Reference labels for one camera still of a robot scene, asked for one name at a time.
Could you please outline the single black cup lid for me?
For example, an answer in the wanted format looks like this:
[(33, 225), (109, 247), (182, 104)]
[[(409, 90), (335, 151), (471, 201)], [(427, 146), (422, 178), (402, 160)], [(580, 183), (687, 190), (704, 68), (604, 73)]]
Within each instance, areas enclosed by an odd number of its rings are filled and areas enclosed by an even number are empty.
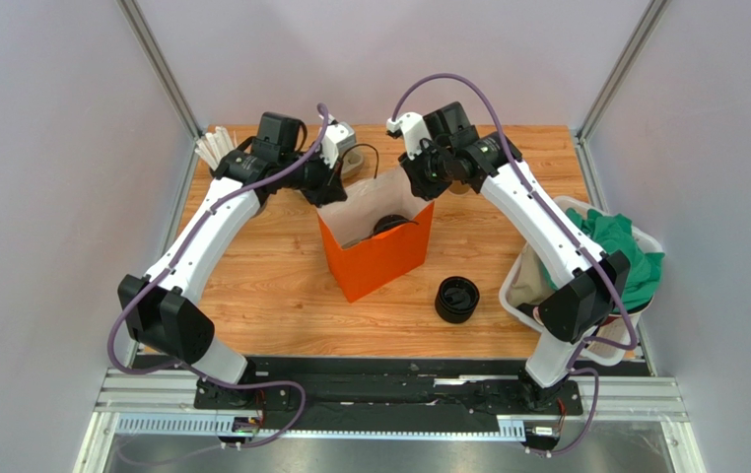
[(390, 230), (406, 224), (417, 225), (417, 222), (400, 214), (390, 214), (380, 218), (373, 227), (373, 236), (384, 234)]

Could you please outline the orange paper bag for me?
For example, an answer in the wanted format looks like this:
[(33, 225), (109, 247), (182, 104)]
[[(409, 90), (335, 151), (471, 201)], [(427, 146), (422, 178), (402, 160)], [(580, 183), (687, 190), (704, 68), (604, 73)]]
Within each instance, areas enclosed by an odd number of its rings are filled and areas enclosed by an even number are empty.
[[(353, 303), (421, 266), (427, 257), (435, 204), (414, 197), (401, 168), (380, 171), (346, 188), (348, 199), (317, 210), (329, 270)], [(373, 236), (382, 217), (415, 222)]]

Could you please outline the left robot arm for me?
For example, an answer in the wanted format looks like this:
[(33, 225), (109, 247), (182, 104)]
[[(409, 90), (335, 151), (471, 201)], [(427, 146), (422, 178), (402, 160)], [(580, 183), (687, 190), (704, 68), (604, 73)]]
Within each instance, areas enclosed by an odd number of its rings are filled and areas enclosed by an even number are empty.
[(165, 254), (143, 276), (127, 275), (118, 286), (122, 312), (110, 329), (223, 386), (238, 384), (248, 361), (216, 335), (198, 304), (227, 248), (268, 198), (281, 189), (302, 193), (315, 207), (346, 200), (341, 172), (356, 144), (353, 128), (321, 104), (322, 123), (312, 143), (305, 123), (275, 112), (262, 114), (258, 129), (242, 142), (218, 126), (195, 142), (212, 180), (199, 208)]

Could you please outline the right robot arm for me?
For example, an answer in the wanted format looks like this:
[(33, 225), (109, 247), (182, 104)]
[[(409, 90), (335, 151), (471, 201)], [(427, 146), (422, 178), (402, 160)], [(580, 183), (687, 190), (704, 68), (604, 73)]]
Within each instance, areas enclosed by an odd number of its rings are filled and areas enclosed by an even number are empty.
[(556, 405), (587, 336), (621, 304), (631, 269), (567, 218), (501, 129), (482, 137), (458, 102), (421, 115), (396, 113), (386, 132), (404, 142), (399, 164), (414, 196), (431, 201), (454, 182), (469, 185), (517, 228), (556, 290), (538, 304), (540, 339), (518, 375), (517, 400), (530, 411)]

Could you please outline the stack of black lids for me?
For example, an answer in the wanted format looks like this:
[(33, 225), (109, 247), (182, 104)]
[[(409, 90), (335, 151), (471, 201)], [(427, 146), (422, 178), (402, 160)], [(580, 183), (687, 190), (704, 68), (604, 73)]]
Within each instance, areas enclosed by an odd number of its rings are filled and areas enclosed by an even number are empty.
[(479, 302), (480, 291), (471, 280), (462, 276), (450, 276), (441, 281), (434, 306), (443, 321), (461, 324), (471, 318)]

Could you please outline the white laundry basket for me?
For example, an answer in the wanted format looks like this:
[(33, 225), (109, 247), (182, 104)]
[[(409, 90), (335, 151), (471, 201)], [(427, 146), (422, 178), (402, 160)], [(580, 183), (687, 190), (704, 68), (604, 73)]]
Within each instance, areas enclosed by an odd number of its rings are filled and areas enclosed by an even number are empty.
[[(601, 214), (605, 214), (604, 212), (589, 205), (588, 203), (581, 202), (570, 196), (559, 196), (559, 197), (554, 198), (554, 201), (563, 211), (566, 211), (569, 208), (574, 208), (583, 216), (585, 216), (586, 212), (589, 209), (592, 209), (592, 210), (596, 210), (600, 212)], [(634, 239), (639, 244), (641, 249), (645, 251), (663, 252), (662, 246), (654, 237), (641, 231), (635, 225), (632, 225), (632, 229), (633, 229)], [(502, 307), (504, 308), (506, 312), (508, 312), (513, 317), (515, 317), (522, 324), (540, 333), (543, 329), (543, 325), (541, 325), (538, 321), (536, 321), (533, 318), (532, 316), (533, 309), (531, 308), (532, 305), (531, 306), (525, 305), (524, 307), (526, 308), (522, 310), (521, 308), (519, 308), (519, 306), (512, 306), (507, 301), (507, 292), (508, 292), (508, 289), (510, 288), (510, 283), (514, 280), (516, 270), (519, 268), (519, 265), (520, 265), (520, 257), (518, 256), (508, 276), (506, 277), (503, 285), (501, 286), (499, 290), (499, 300), (500, 300)], [(630, 319), (633, 324), (633, 328), (637, 329), (637, 325), (639, 323), (640, 317), (642, 313), (650, 305), (651, 300), (643, 307), (642, 310), (630, 314)], [(595, 329), (593, 333), (591, 333), (590, 335), (613, 340), (618, 343), (622, 342), (626, 344), (630, 342), (629, 332), (620, 314), (614, 314), (614, 313), (610, 314), (610, 316), (607, 317), (607, 319), (600, 325), (600, 327), (598, 329)], [(580, 354), (580, 356), (582, 358), (586, 358), (588, 360), (596, 362), (599, 365), (610, 367), (610, 366), (614, 366), (620, 363), (624, 359), (626, 354), (627, 354), (627, 351), (617, 349), (606, 344), (592, 343), (586, 346), (586, 348)]]

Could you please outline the beige cloth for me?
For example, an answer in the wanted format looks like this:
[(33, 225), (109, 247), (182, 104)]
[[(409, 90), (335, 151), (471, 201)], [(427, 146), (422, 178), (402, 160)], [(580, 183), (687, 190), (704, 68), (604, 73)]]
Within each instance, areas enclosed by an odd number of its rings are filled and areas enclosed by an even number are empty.
[(527, 244), (519, 254), (520, 265), (507, 292), (507, 301), (512, 306), (522, 304), (538, 305), (554, 293), (554, 289), (544, 275), (544, 266)]

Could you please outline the green cloth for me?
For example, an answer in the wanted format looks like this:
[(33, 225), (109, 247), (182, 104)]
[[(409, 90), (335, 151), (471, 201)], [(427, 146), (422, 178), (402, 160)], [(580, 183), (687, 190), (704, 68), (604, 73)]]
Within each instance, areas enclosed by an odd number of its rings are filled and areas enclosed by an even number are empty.
[(633, 236), (632, 221), (623, 214), (605, 215), (589, 209), (583, 216), (576, 209), (569, 208), (565, 215), (608, 254), (620, 250), (628, 258), (630, 272), (621, 294), (622, 303), (629, 314), (642, 310), (660, 285), (665, 254), (641, 249)]

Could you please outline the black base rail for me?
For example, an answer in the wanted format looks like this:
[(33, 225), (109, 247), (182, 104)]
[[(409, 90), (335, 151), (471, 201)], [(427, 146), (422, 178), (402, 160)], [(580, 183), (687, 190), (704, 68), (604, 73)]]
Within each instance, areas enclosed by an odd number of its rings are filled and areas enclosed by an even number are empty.
[(530, 411), (516, 398), (522, 359), (253, 356), (240, 390), (191, 374), (188, 405), (267, 415), (299, 431), (386, 434), (492, 433), (505, 415), (586, 413), (583, 382), (564, 383), (556, 405)]

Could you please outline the left aluminium frame post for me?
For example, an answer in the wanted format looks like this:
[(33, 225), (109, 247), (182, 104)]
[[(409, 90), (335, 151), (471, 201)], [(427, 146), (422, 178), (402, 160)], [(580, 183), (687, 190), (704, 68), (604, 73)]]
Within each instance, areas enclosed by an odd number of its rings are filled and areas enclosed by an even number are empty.
[(198, 138), (202, 133), (201, 126), (169, 66), (141, 5), (136, 0), (118, 0), (117, 5), (137, 38), (187, 134), (193, 139)]

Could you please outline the aluminium frame post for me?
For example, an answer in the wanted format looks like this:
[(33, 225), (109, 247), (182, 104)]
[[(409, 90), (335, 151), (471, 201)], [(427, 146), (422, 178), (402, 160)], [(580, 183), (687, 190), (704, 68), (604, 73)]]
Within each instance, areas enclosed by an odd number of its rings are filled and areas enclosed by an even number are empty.
[(595, 132), (599, 122), (619, 93), (620, 88), (631, 72), (649, 37), (657, 28), (661, 17), (670, 4), (670, 0), (648, 1), (644, 12), (633, 28), (605, 83), (578, 129), (576, 136), (581, 143), (586, 142)]
[(117, 5), (137, 38), (187, 134), (193, 139), (198, 138), (202, 133), (201, 126), (169, 66), (141, 5), (136, 0), (118, 0)]

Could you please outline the right aluminium frame post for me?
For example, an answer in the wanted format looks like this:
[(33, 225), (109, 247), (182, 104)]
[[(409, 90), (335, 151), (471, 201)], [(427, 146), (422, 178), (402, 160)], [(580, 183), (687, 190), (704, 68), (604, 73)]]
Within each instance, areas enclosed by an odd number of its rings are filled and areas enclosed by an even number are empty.
[(657, 28), (661, 17), (670, 4), (670, 0), (648, 1), (644, 12), (633, 28), (605, 83), (578, 129), (576, 136), (581, 143), (586, 142), (595, 132), (599, 122), (619, 93), (620, 88), (631, 72), (649, 37)]

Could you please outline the aluminium front frame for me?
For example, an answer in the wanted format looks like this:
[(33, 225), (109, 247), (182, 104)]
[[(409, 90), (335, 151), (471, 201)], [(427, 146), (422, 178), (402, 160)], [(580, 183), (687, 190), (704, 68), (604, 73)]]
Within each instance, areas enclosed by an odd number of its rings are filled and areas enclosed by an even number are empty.
[(131, 373), (106, 372), (74, 470), (706, 470), (679, 383), (646, 349), (577, 362), (529, 409), (520, 371), (538, 337), (509, 315), (327, 335), (321, 349), (310, 333), (251, 334), (233, 390), (143, 349)]

